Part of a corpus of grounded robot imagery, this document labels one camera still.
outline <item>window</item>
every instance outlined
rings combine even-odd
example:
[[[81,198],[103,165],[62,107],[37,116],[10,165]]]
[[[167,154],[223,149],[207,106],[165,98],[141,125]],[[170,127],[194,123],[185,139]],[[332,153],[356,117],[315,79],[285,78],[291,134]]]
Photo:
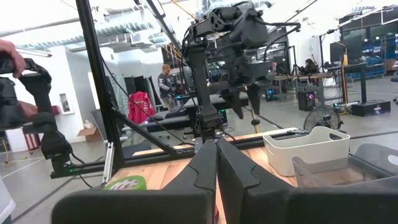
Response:
[[[393,36],[397,33],[397,24],[390,23],[382,26],[371,27],[371,38]]]
[[[362,37],[364,40],[366,38],[366,29],[358,29],[343,32],[343,40],[348,40],[354,37]]]

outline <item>black metal frame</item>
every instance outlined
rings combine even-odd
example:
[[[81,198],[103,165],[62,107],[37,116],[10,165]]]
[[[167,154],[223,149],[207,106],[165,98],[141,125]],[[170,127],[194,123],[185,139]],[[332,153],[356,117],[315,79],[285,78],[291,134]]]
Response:
[[[152,0],[147,0],[149,7],[154,6]],[[83,29],[83,35],[85,38],[85,44],[88,53],[88,59],[90,61],[91,71],[93,71],[93,79],[95,86],[97,86],[97,95],[99,105],[101,107],[101,113],[104,118],[104,125],[106,135],[109,142],[114,144],[114,161],[113,161],[113,174],[115,174],[120,168],[140,166],[145,164],[152,164],[156,162],[166,162],[177,159],[190,158],[195,155],[194,147],[188,147],[185,149],[174,150],[173,147],[164,144],[148,131],[133,123],[127,119],[118,110],[113,108],[111,98],[108,93],[108,88],[105,82],[105,71],[103,66],[103,59],[101,56],[100,48],[96,38],[96,32],[94,29],[93,18],[91,15],[91,7],[89,0],[76,0],[76,6],[80,17],[81,27]],[[203,93],[203,97],[200,101],[209,98],[208,93]],[[119,130],[116,126],[116,119],[122,121],[124,124],[129,126],[132,130],[139,133],[150,142],[161,148],[163,152],[155,152],[152,154],[145,154],[140,156],[133,156],[125,159],[123,157],[121,142],[119,139]],[[250,149],[253,147],[264,147],[264,141],[262,136],[240,139],[232,142],[238,149]],[[86,164],[76,165],[76,167],[70,170],[64,170],[63,172],[53,172],[51,178],[60,178],[71,175],[89,174],[92,172],[101,172],[104,170],[104,161],[90,162]]]

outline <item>red jacket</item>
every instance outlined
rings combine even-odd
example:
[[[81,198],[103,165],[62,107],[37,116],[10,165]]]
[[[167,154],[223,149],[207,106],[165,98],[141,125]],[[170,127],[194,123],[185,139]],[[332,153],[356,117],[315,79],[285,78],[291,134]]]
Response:
[[[130,94],[130,98],[134,100],[134,102],[144,109],[144,111],[152,116],[155,114],[155,110],[150,103],[149,97],[147,93],[138,91],[135,94]],[[148,116],[142,112],[131,100],[129,100],[129,119],[135,122],[136,124],[141,124],[142,122],[146,121]]]

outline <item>cable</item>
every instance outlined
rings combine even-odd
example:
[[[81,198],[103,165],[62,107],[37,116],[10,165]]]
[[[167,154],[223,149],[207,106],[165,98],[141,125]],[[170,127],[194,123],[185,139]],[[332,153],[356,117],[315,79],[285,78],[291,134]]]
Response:
[[[235,129],[234,129],[234,128],[231,128],[231,127],[226,127],[226,128],[224,128],[224,131],[226,131],[226,132],[231,132],[231,131],[235,131]]]
[[[111,70],[109,69],[108,65],[106,64],[104,58],[101,56],[101,60],[104,63],[107,71],[109,72],[109,74],[111,75],[113,81],[117,84],[117,86],[121,89],[121,91],[129,98],[129,101],[131,101],[136,107],[138,107],[146,116],[148,116],[150,118],[150,115],[144,110],[142,109],[136,102],[134,102],[134,100],[129,96],[129,94],[124,90],[124,88],[120,85],[120,83],[115,79],[113,73],[111,72]],[[159,125],[160,128],[162,128],[164,131],[166,131],[167,133],[169,133],[171,136],[175,137],[177,140],[181,141],[184,144],[188,144],[191,146],[194,146],[194,144],[192,143],[188,143],[188,142],[184,142],[183,140],[181,140],[179,137],[177,137],[175,134],[171,133],[169,130],[167,130],[163,125],[161,125],[159,122],[157,122],[155,119],[151,119],[153,122],[155,122],[157,125]]]
[[[321,40],[321,44],[323,44],[323,41],[325,40],[326,35],[323,36],[322,40]]]
[[[220,123],[220,131],[222,133],[224,133],[225,135],[229,136],[234,142],[236,142],[236,139],[234,138],[234,136],[232,136],[230,133],[227,133],[224,129],[223,129],[223,122]]]
[[[195,18],[195,16],[191,15],[188,11],[186,11],[182,6],[180,6],[177,2],[175,2],[174,0],[172,0],[172,3],[174,3],[177,7],[179,7],[180,9],[182,9],[182,11],[184,11],[185,13],[187,13],[190,17],[192,17],[192,19],[197,20],[197,18]]]
[[[90,184],[88,184],[86,182],[86,180],[81,176],[81,174],[79,174],[80,179],[89,187],[89,188],[93,188],[93,186],[91,186]]]
[[[346,49],[346,53],[345,53],[345,55],[347,54],[347,46],[345,46],[344,44],[342,44],[342,43],[340,43],[340,42],[335,42],[336,44],[340,44],[340,45],[342,45],[345,49]]]
[[[252,1],[241,1],[241,2],[238,2],[238,3],[234,4],[234,5],[232,5],[232,7],[240,6],[240,5],[243,5],[243,4],[251,4],[253,9],[256,8]]]
[[[77,161],[79,161],[82,164],[86,164],[83,160],[79,159],[79,157],[77,157],[73,152],[71,152],[71,155],[73,158],[75,158]]]
[[[73,7],[71,4],[69,4],[69,3],[67,3],[67,2],[65,2],[63,0],[60,0],[60,1],[63,2],[64,4],[66,4],[67,6],[71,7],[72,9],[77,11],[77,8]]]
[[[289,34],[291,34],[292,32],[298,30],[300,28],[300,24],[296,23],[296,22],[274,22],[274,23],[268,23],[268,22],[264,22],[264,21],[260,21],[257,20],[257,22],[264,24],[264,25],[269,25],[269,26],[296,26],[296,28],[293,28],[292,30],[288,31],[287,33],[285,33],[284,35],[279,36],[278,38],[274,39],[271,43],[269,43],[266,47],[266,49],[264,50],[264,55],[263,55],[263,61],[266,61],[267,58],[267,50],[275,43],[277,42],[279,39],[288,36]]]

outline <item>computer tower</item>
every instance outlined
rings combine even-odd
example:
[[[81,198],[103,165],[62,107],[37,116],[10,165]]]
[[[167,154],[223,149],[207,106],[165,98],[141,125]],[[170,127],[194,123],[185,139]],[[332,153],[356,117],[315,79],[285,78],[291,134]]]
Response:
[[[311,111],[315,107],[315,95],[313,91],[297,92],[298,109],[303,111]]]

